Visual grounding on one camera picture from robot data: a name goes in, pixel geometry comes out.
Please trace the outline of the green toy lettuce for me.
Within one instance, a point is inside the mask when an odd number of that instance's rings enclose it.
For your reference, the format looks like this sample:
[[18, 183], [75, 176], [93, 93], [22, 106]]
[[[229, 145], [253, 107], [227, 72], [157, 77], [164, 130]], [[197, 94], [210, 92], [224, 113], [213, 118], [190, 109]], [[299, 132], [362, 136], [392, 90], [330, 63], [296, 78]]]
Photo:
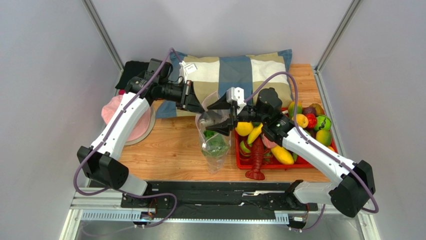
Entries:
[[210, 130], [203, 131], [204, 142], [201, 145], [201, 152], [205, 157], [219, 158], [227, 154], [230, 145], [223, 135]]

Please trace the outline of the clear zip top bag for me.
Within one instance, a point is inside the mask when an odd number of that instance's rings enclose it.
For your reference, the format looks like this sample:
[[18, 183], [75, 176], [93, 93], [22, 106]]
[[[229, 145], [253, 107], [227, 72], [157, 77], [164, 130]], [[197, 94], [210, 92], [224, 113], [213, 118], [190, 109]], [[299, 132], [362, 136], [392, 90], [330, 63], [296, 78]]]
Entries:
[[219, 94], [216, 91], [208, 95], [201, 104], [205, 112], [198, 113], [195, 116], [200, 151], [207, 161], [207, 170], [210, 174], [217, 173], [223, 167], [231, 147], [229, 136], [207, 130], [207, 127], [219, 124], [228, 118], [228, 111], [226, 110], [207, 109], [209, 105], [219, 100], [219, 98]]

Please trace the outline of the grey toy fish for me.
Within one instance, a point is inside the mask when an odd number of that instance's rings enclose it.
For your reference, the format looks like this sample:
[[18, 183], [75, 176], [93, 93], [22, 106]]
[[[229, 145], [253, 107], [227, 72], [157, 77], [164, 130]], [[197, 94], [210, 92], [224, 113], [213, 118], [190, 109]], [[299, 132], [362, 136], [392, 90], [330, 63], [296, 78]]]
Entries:
[[212, 125], [219, 124], [225, 120], [226, 117], [224, 115], [219, 114], [214, 110], [208, 110], [200, 115], [198, 123], [201, 127], [209, 127]]

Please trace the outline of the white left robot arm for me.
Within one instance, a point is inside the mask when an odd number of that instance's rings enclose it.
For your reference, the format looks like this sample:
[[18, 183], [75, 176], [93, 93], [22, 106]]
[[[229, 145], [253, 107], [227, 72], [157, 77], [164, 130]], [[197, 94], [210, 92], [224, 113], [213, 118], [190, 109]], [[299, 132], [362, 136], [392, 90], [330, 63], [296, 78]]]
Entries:
[[204, 108], [196, 97], [188, 75], [197, 71], [194, 63], [181, 61], [178, 82], [170, 82], [173, 67], [167, 61], [151, 59], [147, 70], [132, 77], [122, 95], [121, 102], [103, 132], [90, 147], [81, 146], [77, 152], [79, 171], [107, 188], [142, 196], [148, 183], [131, 174], [128, 167], [119, 162], [126, 141], [137, 122], [154, 101], [174, 102], [179, 110], [202, 113]]

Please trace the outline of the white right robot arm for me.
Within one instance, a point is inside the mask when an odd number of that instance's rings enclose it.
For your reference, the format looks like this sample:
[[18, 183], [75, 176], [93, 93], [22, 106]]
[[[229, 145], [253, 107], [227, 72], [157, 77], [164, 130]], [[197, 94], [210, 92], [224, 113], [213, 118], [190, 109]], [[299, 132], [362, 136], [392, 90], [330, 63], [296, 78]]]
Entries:
[[373, 169], [368, 162], [362, 160], [356, 163], [347, 159], [308, 135], [282, 113], [282, 101], [274, 88], [260, 90], [254, 105], [247, 104], [243, 97], [242, 88], [232, 87], [219, 100], [207, 106], [208, 110], [229, 111], [225, 121], [207, 129], [228, 136], [238, 123], [260, 122], [263, 124], [261, 132], [268, 140], [298, 154], [329, 179], [329, 183], [293, 183], [287, 192], [300, 203], [332, 205], [351, 218], [360, 211], [378, 213]]

